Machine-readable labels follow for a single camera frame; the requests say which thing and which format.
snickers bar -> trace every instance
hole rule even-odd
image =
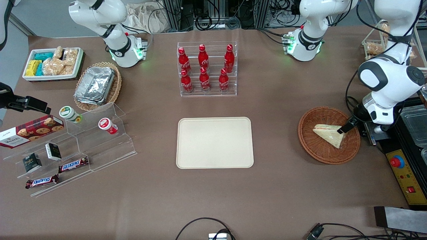
[[[28,180],[27,183],[25,184],[25,188],[30,189],[37,186],[45,186],[45,185],[51,185],[51,184],[57,184],[57,183],[59,183],[59,177],[56,174],[55,176],[52,176],[49,178]]]
[[[59,166],[58,167],[59,168],[58,173],[62,173],[64,171],[68,171],[68,170],[71,170],[73,168],[83,166],[83,165],[87,165],[87,164],[89,164],[89,159],[87,157],[84,157],[84,158],[79,159],[77,161],[65,164],[64,166]]]

walkers cookie box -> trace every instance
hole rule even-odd
[[[46,115],[9,130],[0,132],[0,146],[14,148],[34,141],[64,128],[64,123],[52,115]]]

brown table surface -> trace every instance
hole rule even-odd
[[[383,233],[375,227],[373,206],[407,206],[384,155],[363,139],[352,161],[326,165],[304,151],[297,135],[300,117],[311,108],[326,105],[348,114],[344,91],[364,60],[359,46],[369,30],[331,27],[326,44],[310,62],[285,56],[279,44],[256,30],[155,35],[147,60],[119,68],[123,85],[116,103],[127,114],[125,128],[138,154],[38,198],[31,198],[16,180],[15,165],[1,161],[0,236],[170,240],[198,217],[223,220],[238,239],[299,240],[317,222]],[[239,48],[237,97],[181,98],[177,42],[229,40],[237,40]],[[86,53],[83,69],[112,61],[101,38],[29,38],[30,50],[58,45],[81,47]],[[48,102],[55,114],[74,105],[75,86],[76,81],[19,79],[15,93]],[[368,92],[357,79],[350,89],[357,99]],[[1,130],[42,115],[9,110]],[[241,116],[252,122],[251,168],[176,166],[181,118]],[[220,228],[204,220],[189,226],[181,239],[207,239]],[[328,229],[325,234],[354,234]]]

wicker basket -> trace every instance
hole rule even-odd
[[[360,136],[357,128],[347,133],[341,148],[337,149],[315,132],[316,124],[342,126],[348,116],[335,108],[317,107],[306,112],[298,124],[298,136],[304,149],[315,159],[327,164],[343,164],[353,159],[360,148]]]
[[[108,98],[107,98],[106,103],[115,102],[117,100],[117,97],[119,96],[120,88],[122,86],[122,76],[120,75],[119,70],[117,69],[116,66],[114,66],[114,64],[109,63],[109,62],[95,63],[92,65],[92,67],[109,67],[111,69],[114,69],[114,71],[115,71],[114,80],[113,80],[113,84],[111,85],[110,92],[108,93]],[[89,68],[87,68],[83,72],[83,74],[80,76],[80,79],[77,82],[76,89],[79,87],[79,84],[82,81],[82,78],[88,69]],[[90,110],[93,110],[93,109],[101,106],[101,105],[95,105],[95,104],[82,103],[82,102],[77,101],[77,99],[74,99],[74,101],[76,102],[79,109],[82,109],[85,111],[90,111]]]

clear acrylic display stand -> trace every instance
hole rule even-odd
[[[137,154],[132,139],[126,134],[121,119],[124,115],[125,113],[114,103],[106,104],[83,113],[83,119],[80,123],[65,121],[66,126],[61,131],[13,149],[2,148],[2,151],[4,150],[8,156],[4,160],[15,163],[16,175],[18,181],[22,183],[22,189],[28,191],[31,196],[40,196]],[[117,133],[112,135],[98,127],[98,121],[104,117],[111,119],[117,125]],[[58,145],[62,157],[60,161],[47,158],[45,148],[47,143]],[[32,153],[38,154],[42,167],[34,172],[26,173],[22,159]],[[83,157],[89,157],[89,165],[60,173],[58,184],[28,190],[24,188],[29,179],[51,177],[58,173],[58,166]]]
[[[207,93],[202,91],[200,86],[200,66],[199,66],[199,45],[204,44],[206,46],[206,53],[209,56],[209,83],[211,84],[211,90]],[[221,93],[219,90],[219,76],[221,74],[221,68],[224,67],[224,55],[227,51],[227,45],[233,45],[234,52],[234,66],[233,72],[228,73],[228,87],[229,90],[226,93]],[[181,85],[181,68],[179,66],[179,53],[178,48],[183,47],[185,53],[190,60],[191,83],[193,84],[194,91],[187,93],[184,91]],[[236,96],[237,95],[237,42],[236,41],[216,41],[216,42],[179,42],[176,49],[177,62],[178,62],[178,82],[179,90],[182,97],[200,97],[200,96]]]

